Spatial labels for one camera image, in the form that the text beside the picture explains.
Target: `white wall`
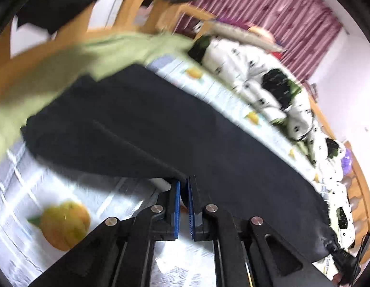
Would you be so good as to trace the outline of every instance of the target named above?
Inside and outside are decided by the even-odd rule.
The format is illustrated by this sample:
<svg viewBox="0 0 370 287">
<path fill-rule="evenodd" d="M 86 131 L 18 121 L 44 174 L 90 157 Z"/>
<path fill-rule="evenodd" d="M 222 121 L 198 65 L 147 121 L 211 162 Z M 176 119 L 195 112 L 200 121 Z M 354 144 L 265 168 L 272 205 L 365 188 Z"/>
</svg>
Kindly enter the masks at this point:
<svg viewBox="0 0 370 287">
<path fill-rule="evenodd" d="M 370 44 L 336 0 L 324 1 L 348 35 L 331 67 L 314 74 L 318 104 L 337 138 L 350 141 L 370 189 Z"/>
<path fill-rule="evenodd" d="M 123 0 L 97 0 L 89 19 L 88 28 L 112 26 Z"/>
</svg>

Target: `purple object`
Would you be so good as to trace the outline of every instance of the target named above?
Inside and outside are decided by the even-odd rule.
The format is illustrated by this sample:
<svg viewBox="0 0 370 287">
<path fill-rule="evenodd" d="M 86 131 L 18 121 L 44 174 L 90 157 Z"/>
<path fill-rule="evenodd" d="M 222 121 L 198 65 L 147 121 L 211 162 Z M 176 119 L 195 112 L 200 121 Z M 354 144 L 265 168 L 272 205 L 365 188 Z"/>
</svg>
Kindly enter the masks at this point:
<svg viewBox="0 0 370 287">
<path fill-rule="evenodd" d="M 352 154 L 349 149 L 346 149 L 345 156 L 343 159 L 341 159 L 342 162 L 342 170 L 343 170 L 343 175 L 347 175 L 349 172 L 351 172 L 351 167 L 352 167 Z"/>
</svg>

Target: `wooden bed frame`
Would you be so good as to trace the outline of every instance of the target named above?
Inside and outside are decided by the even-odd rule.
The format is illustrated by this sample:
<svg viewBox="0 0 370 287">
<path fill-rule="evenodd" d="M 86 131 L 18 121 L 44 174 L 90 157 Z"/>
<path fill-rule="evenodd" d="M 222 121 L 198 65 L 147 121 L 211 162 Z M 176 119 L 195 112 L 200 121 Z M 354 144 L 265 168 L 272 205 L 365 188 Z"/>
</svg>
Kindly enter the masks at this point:
<svg viewBox="0 0 370 287">
<path fill-rule="evenodd" d="M 173 32 L 182 13 L 203 21 L 214 18 L 212 14 L 189 4 L 170 4 L 164 0 L 154 0 L 152 11 L 146 23 L 138 27 L 133 22 L 142 2 L 143 0 L 123 0 L 115 23 L 111 28 L 88 30 L 89 19 L 94 6 L 94 3 L 92 3 L 71 22 L 59 29 L 54 40 L 47 41 L 13 58 L 11 58 L 10 54 L 11 23 L 9 23 L 0 35 L 0 97 L 18 78 L 34 68 L 42 60 L 75 44 L 126 31 L 143 33 Z M 200 37 L 208 29 L 209 25 L 206 22 L 196 38 Z M 312 110 L 322 125 L 323 131 L 331 138 L 335 138 L 326 118 L 313 98 L 310 98 L 310 103 Z M 351 145 L 348 142 L 346 146 L 351 149 Z M 355 157 L 352 172 L 349 176 L 352 179 L 352 184 L 348 189 L 348 197 L 350 201 L 354 197 L 360 199 L 358 207 L 352 212 L 357 229 L 355 247 L 359 247 L 363 236 L 368 230 L 370 231 L 370 191 Z M 362 263 L 368 259 L 370 259 L 370 248 L 362 259 Z"/>
</svg>

